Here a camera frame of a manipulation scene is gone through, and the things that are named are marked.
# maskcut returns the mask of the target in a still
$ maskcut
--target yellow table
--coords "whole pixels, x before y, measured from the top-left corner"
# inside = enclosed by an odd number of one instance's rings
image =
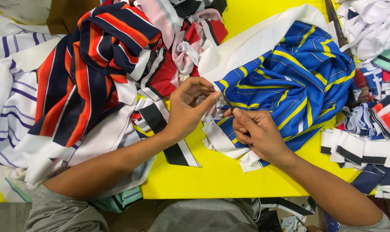
[[[305,3],[319,8],[327,18],[324,0],[227,0],[223,22],[230,39],[254,24]],[[285,173],[270,165],[258,171],[243,173],[238,160],[205,148],[201,140],[205,134],[202,124],[186,141],[202,167],[169,165],[163,153],[159,154],[146,182],[141,185],[143,197],[160,198],[237,198],[306,196],[308,193]],[[340,178],[351,181],[358,173],[352,168],[340,169],[320,154],[320,134],[311,138],[297,154]],[[5,201],[0,193],[0,202]]]

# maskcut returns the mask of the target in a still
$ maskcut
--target floor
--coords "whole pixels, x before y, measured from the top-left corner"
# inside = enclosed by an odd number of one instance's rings
[[[306,197],[287,197],[295,204],[306,203]],[[29,215],[29,203],[0,203],[0,231],[24,232],[25,221]],[[156,217],[155,200],[143,200],[135,203],[121,214],[100,211],[108,222],[111,232],[146,232]],[[290,213],[277,209],[278,217],[291,216]],[[307,217],[306,225],[318,225],[318,214]]]

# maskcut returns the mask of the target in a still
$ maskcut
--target sleeve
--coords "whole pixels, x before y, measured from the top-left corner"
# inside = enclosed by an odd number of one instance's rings
[[[86,201],[66,197],[41,185],[32,198],[27,232],[109,232],[108,224]]]
[[[377,224],[373,224],[370,226],[349,226],[342,224],[339,232],[390,232],[390,220],[387,215],[383,214],[383,219]]]

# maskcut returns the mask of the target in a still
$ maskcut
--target blue and yellow striped fabric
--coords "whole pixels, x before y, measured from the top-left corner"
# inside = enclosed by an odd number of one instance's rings
[[[354,74],[354,61],[328,33],[295,21],[273,50],[215,83],[235,107],[269,111],[296,151],[342,109]],[[245,147],[231,118],[215,122],[236,147]]]

